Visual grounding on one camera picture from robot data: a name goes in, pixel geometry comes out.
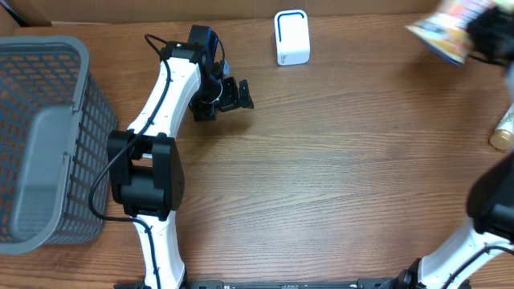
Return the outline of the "yellow snack bag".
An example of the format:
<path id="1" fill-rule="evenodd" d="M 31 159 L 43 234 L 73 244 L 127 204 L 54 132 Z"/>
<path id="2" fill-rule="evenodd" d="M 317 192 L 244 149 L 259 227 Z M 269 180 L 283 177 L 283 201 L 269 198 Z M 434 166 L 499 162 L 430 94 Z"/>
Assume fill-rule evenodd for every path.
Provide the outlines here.
<path id="1" fill-rule="evenodd" d="M 449 63 L 462 66 L 473 46 L 467 26 L 495 4 L 494 0 L 444 0 L 406 29 Z"/>

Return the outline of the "white green tissue pack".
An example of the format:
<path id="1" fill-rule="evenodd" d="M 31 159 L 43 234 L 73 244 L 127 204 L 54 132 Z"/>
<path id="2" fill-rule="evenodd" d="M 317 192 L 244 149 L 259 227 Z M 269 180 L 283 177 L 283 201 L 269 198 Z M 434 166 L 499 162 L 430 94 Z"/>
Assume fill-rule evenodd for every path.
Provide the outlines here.
<path id="1" fill-rule="evenodd" d="M 502 151 L 509 150 L 513 146 L 513 105 L 505 112 L 494 129 L 489 138 L 489 144 Z"/>

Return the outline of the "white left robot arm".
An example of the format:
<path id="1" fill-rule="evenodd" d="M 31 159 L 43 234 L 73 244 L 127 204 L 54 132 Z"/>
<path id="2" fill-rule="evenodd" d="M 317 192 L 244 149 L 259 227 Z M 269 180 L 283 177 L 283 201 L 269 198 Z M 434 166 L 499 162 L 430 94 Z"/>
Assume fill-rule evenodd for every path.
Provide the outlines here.
<path id="1" fill-rule="evenodd" d="M 223 48 L 208 26 L 194 25 L 186 42 L 166 41 L 155 51 L 157 82 L 137 118 L 108 136 L 108 164 L 102 171 L 125 222 L 136 227 L 145 260 L 139 288 L 183 288 L 186 265 L 177 244 L 176 213 L 185 191 L 177 132 L 186 111 L 196 122 L 214 121 L 218 112 L 252 109 L 246 80 L 230 76 Z"/>

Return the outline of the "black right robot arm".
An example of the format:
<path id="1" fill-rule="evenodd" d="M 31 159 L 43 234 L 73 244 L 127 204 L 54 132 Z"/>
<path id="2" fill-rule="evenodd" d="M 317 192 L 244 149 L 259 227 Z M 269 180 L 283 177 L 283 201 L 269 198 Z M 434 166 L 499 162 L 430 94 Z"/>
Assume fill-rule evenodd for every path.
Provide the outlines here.
<path id="1" fill-rule="evenodd" d="M 408 30 L 449 62 L 466 58 L 503 67 L 513 91 L 513 3 L 444 1 Z M 506 137 L 506 157 L 471 188 L 467 218 L 433 253 L 416 259 L 384 288 L 467 288 L 469 277 L 496 256 L 513 252 L 513 132 Z"/>

